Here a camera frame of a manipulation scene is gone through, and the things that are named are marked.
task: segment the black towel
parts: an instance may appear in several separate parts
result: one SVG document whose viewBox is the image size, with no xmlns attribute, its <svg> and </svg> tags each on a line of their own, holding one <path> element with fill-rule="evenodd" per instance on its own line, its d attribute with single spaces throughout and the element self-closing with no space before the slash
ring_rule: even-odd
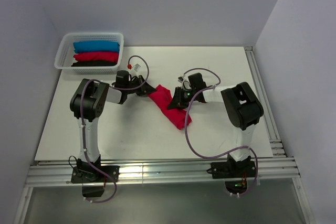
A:
<svg viewBox="0 0 336 224">
<path fill-rule="evenodd" d="M 73 63 L 72 67 L 109 67 L 115 66 L 116 62 L 106 60 L 78 61 Z"/>
</svg>

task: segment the white wall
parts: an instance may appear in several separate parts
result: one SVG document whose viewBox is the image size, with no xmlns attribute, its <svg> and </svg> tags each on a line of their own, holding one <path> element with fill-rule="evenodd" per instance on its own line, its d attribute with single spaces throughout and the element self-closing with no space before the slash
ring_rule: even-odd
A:
<svg viewBox="0 0 336 224">
<path fill-rule="evenodd" d="M 59 36 L 37 0 L 0 6 L 0 222 L 12 223 L 58 79 Z"/>
<path fill-rule="evenodd" d="M 255 47 L 287 153 L 319 223 L 336 222 L 336 0 L 279 0 Z"/>
<path fill-rule="evenodd" d="M 126 45 L 254 45 L 277 0 L 40 0 L 60 35 L 119 31 Z"/>
</svg>

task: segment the metal frame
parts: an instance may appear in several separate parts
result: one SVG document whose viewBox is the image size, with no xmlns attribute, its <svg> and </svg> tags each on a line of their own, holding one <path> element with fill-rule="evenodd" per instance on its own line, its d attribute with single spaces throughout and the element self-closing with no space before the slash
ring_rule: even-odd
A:
<svg viewBox="0 0 336 224">
<path fill-rule="evenodd" d="M 258 179 L 292 178 L 306 222 L 315 223 L 295 159 L 293 157 L 286 157 L 285 150 L 283 149 L 255 61 L 253 48 L 245 47 L 245 52 L 258 97 L 264 107 L 264 119 L 274 155 L 273 158 L 258 159 Z M 212 176 L 206 173 L 206 170 L 210 168 L 211 162 L 220 162 L 222 160 L 225 159 L 216 159 L 213 161 L 205 159 L 103 161 L 102 165 L 120 166 L 118 184 L 190 183 L 214 181 Z M 24 222 L 34 187 L 81 186 L 81 184 L 70 183 L 71 173 L 72 168 L 64 161 L 38 162 L 37 165 L 31 166 L 14 223 Z"/>
<path fill-rule="evenodd" d="M 14 224 L 23 224 L 26 218 L 29 202 L 33 193 L 32 187 L 24 187 L 21 194 L 21 199 L 16 210 Z"/>
<path fill-rule="evenodd" d="M 213 181 L 206 172 L 211 162 L 222 160 L 199 159 L 197 161 L 170 161 L 145 163 L 102 162 L 102 165 L 118 165 L 118 184 L 160 184 Z M 299 178 L 299 170 L 294 158 L 260 158 L 259 178 Z M 26 187 L 82 186 L 71 184 L 72 168 L 69 165 L 32 166 L 28 172 Z"/>
</svg>

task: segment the robotic arm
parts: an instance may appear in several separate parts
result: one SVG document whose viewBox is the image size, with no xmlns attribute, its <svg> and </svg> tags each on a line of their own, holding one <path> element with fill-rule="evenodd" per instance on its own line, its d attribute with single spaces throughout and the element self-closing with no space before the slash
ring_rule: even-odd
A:
<svg viewBox="0 0 336 224">
<path fill-rule="evenodd" d="M 70 101 L 70 109 L 77 118 L 80 132 L 80 153 L 79 157 L 76 159 L 77 171 L 74 172 L 75 175 L 71 180 L 73 183 L 101 182 L 103 179 L 103 175 L 89 165 L 85 157 L 85 152 L 93 166 L 102 170 L 103 167 L 101 166 L 100 152 L 98 149 L 97 129 L 98 120 L 103 112 L 105 102 L 110 101 L 117 104 L 124 104 L 129 94 L 136 93 L 138 96 L 142 97 L 156 91 L 152 86 L 145 82 L 141 75 L 131 76 L 129 72 L 125 70 L 118 71 L 116 75 L 114 87 L 120 90 L 110 88 L 108 83 L 90 82 L 85 90 L 82 108 L 85 123 L 86 148 L 84 148 L 80 103 L 82 92 L 89 81 L 89 79 L 82 80 Z"/>
<path fill-rule="evenodd" d="M 207 88 L 200 73 L 188 76 L 188 81 L 184 77 L 180 77 L 179 81 L 182 85 L 175 88 L 174 97 L 167 107 L 168 109 L 187 108 L 192 97 L 200 90 Z M 247 82 L 236 86 L 205 90 L 195 100 L 202 103 L 224 102 L 226 113 L 234 126 L 234 148 L 250 147 L 253 131 L 263 116 L 264 110 Z M 226 162 L 216 162 L 211 165 L 212 168 L 208 170 L 208 173 L 211 173 L 213 178 L 254 177 L 256 175 L 255 163 L 251 161 L 250 150 L 247 148 L 232 151 L 228 154 Z"/>
</svg>

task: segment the gray floor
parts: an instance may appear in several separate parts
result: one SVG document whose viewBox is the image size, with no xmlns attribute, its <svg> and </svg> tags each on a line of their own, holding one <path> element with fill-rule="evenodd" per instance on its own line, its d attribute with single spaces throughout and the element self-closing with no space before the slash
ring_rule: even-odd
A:
<svg viewBox="0 0 336 224">
<path fill-rule="evenodd" d="M 304 223 L 291 179 L 262 180 L 240 199 L 224 182 L 124 185 L 103 204 L 84 202 L 80 187 L 37 188 L 25 224 Z"/>
</svg>

